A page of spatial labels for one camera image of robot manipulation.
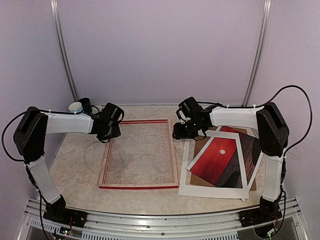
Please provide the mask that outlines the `white photo mat border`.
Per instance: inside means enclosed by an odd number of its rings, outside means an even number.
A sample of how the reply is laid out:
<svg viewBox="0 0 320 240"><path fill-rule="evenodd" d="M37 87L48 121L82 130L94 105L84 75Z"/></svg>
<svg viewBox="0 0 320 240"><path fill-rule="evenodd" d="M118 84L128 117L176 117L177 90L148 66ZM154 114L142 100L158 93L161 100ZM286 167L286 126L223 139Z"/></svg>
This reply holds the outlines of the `white photo mat border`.
<svg viewBox="0 0 320 240"><path fill-rule="evenodd" d="M181 196L200 197L200 198L248 199L250 187L248 187L248 183L247 183L240 136L237 133L223 132L219 130L218 131L209 130L207 132L207 135L212 138L217 137L217 138L223 138L223 139L235 141L236 147L237 147L237 154L239 158L242 188L223 188L223 187L209 187L209 186L186 184L190 140L185 139L178 194Z"/></svg>

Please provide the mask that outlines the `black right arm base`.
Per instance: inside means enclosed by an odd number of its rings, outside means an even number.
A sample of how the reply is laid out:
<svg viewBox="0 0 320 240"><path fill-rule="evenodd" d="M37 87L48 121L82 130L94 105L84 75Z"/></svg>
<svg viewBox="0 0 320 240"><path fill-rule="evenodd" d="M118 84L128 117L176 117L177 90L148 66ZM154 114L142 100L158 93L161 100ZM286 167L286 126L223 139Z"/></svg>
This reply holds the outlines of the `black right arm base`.
<svg viewBox="0 0 320 240"><path fill-rule="evenodd" d="M281 195L274 201L261 197L257 208L240 211L241 226L244 228L280 219L283 216L279 206L280 199Z"/></svg>

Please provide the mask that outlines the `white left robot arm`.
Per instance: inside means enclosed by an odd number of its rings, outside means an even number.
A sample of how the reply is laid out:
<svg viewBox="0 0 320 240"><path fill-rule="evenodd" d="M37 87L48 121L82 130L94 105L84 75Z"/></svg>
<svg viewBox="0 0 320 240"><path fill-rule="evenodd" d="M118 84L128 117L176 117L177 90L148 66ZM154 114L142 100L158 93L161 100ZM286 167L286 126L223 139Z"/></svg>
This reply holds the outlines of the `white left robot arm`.
<svg viewBox="0 0 320 240"><path fill-rule="evenodd" d="M26 172L40 197L45 201L46 212L63 223L70 218L66 201L58 191L45 161L46 137L53 134L90 134L101 143L121 135L120 123L125 112L113 103L107 103L97 114L59 112L30 106L18 114L20 119L13 134L13 142L21 158L12 157L5 146L5 130L0 142L5 154L14 162L24 163Z"/></svg>

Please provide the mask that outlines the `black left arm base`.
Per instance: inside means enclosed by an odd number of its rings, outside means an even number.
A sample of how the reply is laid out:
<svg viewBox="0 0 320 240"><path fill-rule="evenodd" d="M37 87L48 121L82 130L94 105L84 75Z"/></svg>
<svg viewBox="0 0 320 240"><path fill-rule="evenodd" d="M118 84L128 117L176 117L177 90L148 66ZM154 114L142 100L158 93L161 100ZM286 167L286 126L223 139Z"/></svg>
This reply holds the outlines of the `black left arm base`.
<svg viewBox="0 0 320 240"><path fill-rule="evenodd" d="M46 210L43 217L55 223L68 225L70 227L84 228L88 213L85 211L66 208L62 212Z"/></svg>

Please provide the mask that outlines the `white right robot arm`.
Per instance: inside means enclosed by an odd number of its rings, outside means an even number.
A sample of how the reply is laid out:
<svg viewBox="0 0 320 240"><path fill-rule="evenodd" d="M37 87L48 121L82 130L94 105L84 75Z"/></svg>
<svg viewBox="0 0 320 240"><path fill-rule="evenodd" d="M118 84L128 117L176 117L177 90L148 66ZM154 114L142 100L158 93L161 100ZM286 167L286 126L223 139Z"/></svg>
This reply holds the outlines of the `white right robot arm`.
<svg viewBox="0 0 320 240"><path fill-rule="evenodd" d="M265 156L265 184L256 218L266 222L278 210L279 201L285 194L283 181L286 176L287 152L301 143L306 135L288 145L290 130L277 105L269 99L261 105L227 106L217 102L197 101L189 97L178 105L179 122L173 126L172 137L176 140L195 139L198 132L205 133L211 127L235 127L255 130Z"/></svg>

